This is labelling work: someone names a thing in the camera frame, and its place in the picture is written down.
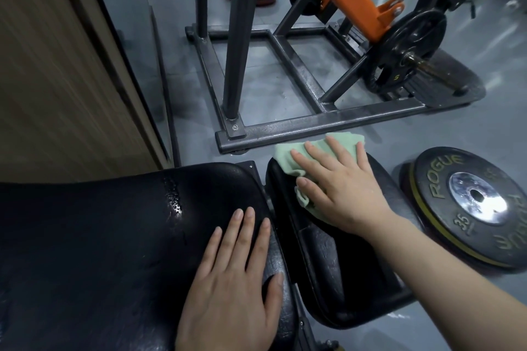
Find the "black bumper plate chrome hub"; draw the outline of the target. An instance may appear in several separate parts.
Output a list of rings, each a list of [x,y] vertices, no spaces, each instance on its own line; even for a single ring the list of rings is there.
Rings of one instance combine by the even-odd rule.
[[[458,148],[425,150],[400,173],[423,229],[486,274],[527,270],[527,192],[488,160]]]

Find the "wooden wall panel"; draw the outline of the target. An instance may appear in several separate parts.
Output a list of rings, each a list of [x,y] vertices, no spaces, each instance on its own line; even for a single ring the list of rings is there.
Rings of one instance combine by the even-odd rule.
[[[149,0],[0,0],[0,182],[174,168]]]

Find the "person's right hand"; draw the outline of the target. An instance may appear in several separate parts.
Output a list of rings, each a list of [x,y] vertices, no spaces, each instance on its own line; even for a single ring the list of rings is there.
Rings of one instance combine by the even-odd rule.
[[[369,238],[375,230],[394,216],[374,174],[363,172],[357,161],[333,137],[327,136],[326,144],[335,158],[344,165],[342,170],[330,172],[328,176],[312,176],[305,170],[308,158],[292,150],[293,160],[314,179],[327,195],[327,206],[318,208],[335,227],[364,238]]]

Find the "black ribbed foot platform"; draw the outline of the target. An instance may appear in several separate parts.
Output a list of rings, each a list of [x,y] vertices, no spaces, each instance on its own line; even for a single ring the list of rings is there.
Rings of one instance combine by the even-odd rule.
[[[437,79],[419,72],[404,85],[405,90],[419,102],[433,109],[453,108],[477,102],[486,96],[486,89],[481,78],[442,49],[438,49],[430,63],[455,82],[466,85],[467,93],[454,96],[453,90],[447,88]]]

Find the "small black iron weight plate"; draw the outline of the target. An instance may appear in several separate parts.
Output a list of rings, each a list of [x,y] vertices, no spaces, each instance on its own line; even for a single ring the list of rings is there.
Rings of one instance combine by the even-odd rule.
[[[439,9],[414,11],[402,17],[368,50],[362,68],[366,88],[384,95],[402,87],[417,74],[406,55],[430,60],[444,39],[446,26],[446,15]]]

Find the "person's right forearm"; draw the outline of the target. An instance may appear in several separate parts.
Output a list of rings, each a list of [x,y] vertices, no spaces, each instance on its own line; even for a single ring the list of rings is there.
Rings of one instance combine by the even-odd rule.
[[[453,351],[527,351],[527,306],[389,211],[363,236],[412,290]]]

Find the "light green cleaning cloth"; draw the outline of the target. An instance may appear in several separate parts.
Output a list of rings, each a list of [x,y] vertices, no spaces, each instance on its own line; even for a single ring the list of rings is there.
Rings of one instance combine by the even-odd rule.
[[[350,153],[354,160],[357,160],[356,145],[359,142],[365,144],[365,137],[363,135],[353,134],[351,132],[330,132],[327,135],[335,138]],[[314,182],[315,180],[312,179],[306,173],[306,171],[301,168],[297,162],[293,160],[293,157],[291,155],[292,150],[296,150],[306,158],[313,160],[313,157],[311,157],[307,153],[303,142],[276,144],[274,147],[273,158],[280,166],[280,169],[283,171],[284,174],[288,176],[294,178],[308,177],[311,181]],[[330,224],[330,222],[327,221],[326,217],[322,214],[322,212],[315,206],[313,201],[310,200],[309,197],[307,197],[298,188],[297,185],[295,185],[294,187],[294,193],[296,200],[302,208],[307,210],[307,212],[309,212],[317,220]]]

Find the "black bench seat pad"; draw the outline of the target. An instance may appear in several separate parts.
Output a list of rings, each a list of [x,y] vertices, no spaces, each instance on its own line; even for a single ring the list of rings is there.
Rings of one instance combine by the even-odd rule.
[[[416,301],[367,241],[301,207],[295,178],[274,159],[267,165],[266,190],[287,268],[316,321],[333,329],[354,328]]]

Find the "large black bench back pad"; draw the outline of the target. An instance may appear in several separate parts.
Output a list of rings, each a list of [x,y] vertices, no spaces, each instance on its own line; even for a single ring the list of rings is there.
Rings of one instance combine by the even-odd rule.
[[[216,227],[271,218],[254,162],[0,183],[0,351],[174,351]]]

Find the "black bench metal frame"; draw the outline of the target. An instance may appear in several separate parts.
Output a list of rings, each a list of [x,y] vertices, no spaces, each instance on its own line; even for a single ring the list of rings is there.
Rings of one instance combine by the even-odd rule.
[[[346,351],[337,340],[319,341],[315,339],[296,283],[293,284],[292,291],[298,314],[298,329],[293,351]]]

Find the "person's left hand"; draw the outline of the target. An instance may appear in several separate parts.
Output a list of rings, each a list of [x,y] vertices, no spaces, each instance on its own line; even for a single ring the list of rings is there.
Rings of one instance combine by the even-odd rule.
[[[175,351],[269,351],[278,322],[266,322],[263,275],[271,234],[262,221],[247,261],[239,260],[245,211],[237,209],[222,231],[212,269],[202,260],[182,309]]]

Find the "dark steel machine frame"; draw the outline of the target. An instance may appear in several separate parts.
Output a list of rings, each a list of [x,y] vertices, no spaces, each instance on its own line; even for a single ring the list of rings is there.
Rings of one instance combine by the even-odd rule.
[[[208,26],[208,0],[195,0],[194,42],[221,125],[219,152],[247,150],[325,132],[448,110],[478,100],[481,87],[442,51],[446,15],[438,0],[295,0],[277,26],[254,27],[257,0],[231,0],[229,25]],[[323,35],[352,64],[324,90],[289,43]],[[240,114],[249,44],[265,38],[293,77],[311,115],[246,126]]]

